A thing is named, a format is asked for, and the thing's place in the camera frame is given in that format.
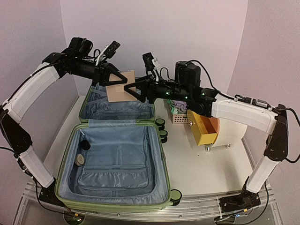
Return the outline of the brown card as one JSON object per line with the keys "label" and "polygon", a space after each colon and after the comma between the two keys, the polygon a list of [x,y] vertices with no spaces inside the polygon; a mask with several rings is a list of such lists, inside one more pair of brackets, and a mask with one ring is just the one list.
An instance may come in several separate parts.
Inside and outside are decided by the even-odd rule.
{"label": "brown card", "polygon": [[127,78],[127,83],[106,87],[108,102],[137,101],[137,98],[124,91],[124,86],[135,82],[134,70],[123,71],[121,74]]}

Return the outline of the green tie-dye garment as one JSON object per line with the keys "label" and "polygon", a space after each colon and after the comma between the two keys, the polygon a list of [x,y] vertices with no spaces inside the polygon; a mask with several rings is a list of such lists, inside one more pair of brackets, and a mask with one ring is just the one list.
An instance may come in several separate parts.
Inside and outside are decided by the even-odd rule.
{"label": "green tie-dye garment", "polygon": [[187,109],[182,111],[180,108],[177,108],[174,103],[173,100],[167,100],[167,103],[169,104],[170,108],[171,108],[171,113],[172,114],[185,114],[187,112]]}

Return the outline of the green hard-shell suitcase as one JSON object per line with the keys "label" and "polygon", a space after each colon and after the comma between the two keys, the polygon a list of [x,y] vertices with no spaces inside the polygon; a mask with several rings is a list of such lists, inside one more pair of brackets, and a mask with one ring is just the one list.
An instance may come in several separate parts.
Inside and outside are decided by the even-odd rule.
{"label": "green hard-shell suitcase", "polygon": [[[106,87],[90,87],[61,162],[57,184],[61,196],[103,198],[104,203],[137,202],[149,195],[162,202],[170,188],[164,137],[149,102],[108,102]],[[89,150],[80,147],[89,141]],[[84,156],[83,166],[75,157]],[[180,191],[171,189],[173,195]]]}

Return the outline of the small black round object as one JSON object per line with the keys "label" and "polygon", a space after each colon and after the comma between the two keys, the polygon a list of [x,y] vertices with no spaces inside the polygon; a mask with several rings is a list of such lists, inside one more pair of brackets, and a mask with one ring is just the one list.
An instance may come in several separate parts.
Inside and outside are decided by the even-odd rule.
{"label": "small black round object", "polygon": [[90,147],[91,147],[91,145],[90,145],[89,141],[87,141],[87,140],[82,140],[82,141],[80,142],[80,147],[81,147],[83,150],[89,150]]}

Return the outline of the white cylindrical container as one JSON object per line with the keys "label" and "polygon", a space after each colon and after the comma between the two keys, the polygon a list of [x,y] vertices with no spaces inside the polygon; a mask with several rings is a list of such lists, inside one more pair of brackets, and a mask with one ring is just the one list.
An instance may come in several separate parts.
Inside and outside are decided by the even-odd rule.
{"label": "white cylindrical container", "polygon": [[187,111],[187,118],[196,145],[204,146],[207,152],[213,147],[230,148],[242,140],[247,130],[247,125],[227,119],[204,117],[191,110]]}

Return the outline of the small grey round jar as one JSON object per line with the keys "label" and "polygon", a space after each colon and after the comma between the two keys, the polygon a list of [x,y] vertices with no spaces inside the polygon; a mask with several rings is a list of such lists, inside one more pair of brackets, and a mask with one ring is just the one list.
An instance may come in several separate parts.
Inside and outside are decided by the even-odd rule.
{"label": "small grey round jar", "polygon": [[77,166],[83,166],[85,162],[84,156],[80,153],[78,153],[75,157],[75,164]]}

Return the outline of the purple garment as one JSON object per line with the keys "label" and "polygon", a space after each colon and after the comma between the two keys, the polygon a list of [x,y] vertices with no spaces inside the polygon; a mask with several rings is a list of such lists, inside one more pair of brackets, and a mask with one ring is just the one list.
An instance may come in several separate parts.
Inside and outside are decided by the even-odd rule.
{"label": "purple garment", "polygon": [[182,111],[187,109],[187,103],[184,101],[173,100],[173,103],[177,108],[180,108]]}

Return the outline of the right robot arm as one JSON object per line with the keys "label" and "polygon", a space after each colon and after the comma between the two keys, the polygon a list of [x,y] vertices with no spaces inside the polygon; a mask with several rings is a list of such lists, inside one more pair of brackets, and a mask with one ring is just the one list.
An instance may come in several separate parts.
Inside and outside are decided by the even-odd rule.
{"label": "right robot arm", "polygon": [[157,99],[185,102],[196,138],[204,138],[209,131],[219,131],[221,120],[226,120],[247,126],[246,144],[250,149],[257,147],[260,140],[265,140],[263,155],[241,192],[220,199],[223,212],[256,207],[261,203],[259,191],[266,187],[266,181],[276,166],[282,161],[293,162],[288,158],[287,117],[293,109],[241,95],[232,97],[214,86],[203,88],[200,86],[203,71],[205,67],[197,60],[179,61],[175,65],[175,78],[167,81],[154,71],[154,66],[146,66],[146,76],[125,85],[124,90],[141,102],[154,103]]}

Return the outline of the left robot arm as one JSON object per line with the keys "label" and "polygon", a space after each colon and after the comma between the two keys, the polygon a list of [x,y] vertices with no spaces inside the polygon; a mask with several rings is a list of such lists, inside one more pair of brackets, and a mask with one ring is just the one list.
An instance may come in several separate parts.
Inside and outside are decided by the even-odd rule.
{"label": "left robot arm", "polygon": [[119,47],[120,43],[114,40],[98,55],[90,55],[93,43],[86,38],[74,37],[61,52],[48,54],[0,105],[0,130],[9,145],[8,150],[13,152],[18,165],[36,187],[41,188],[37,195],[41,203],[62,206],[63,193],[55,187],[57,178],[34,149],[30,130],[25,124],[37,128],[40,119],[29,113],[36,109],[34,105],[44,92],[65,75],[89,79],[92,86],[125,84],[127,78],[109,62]]}

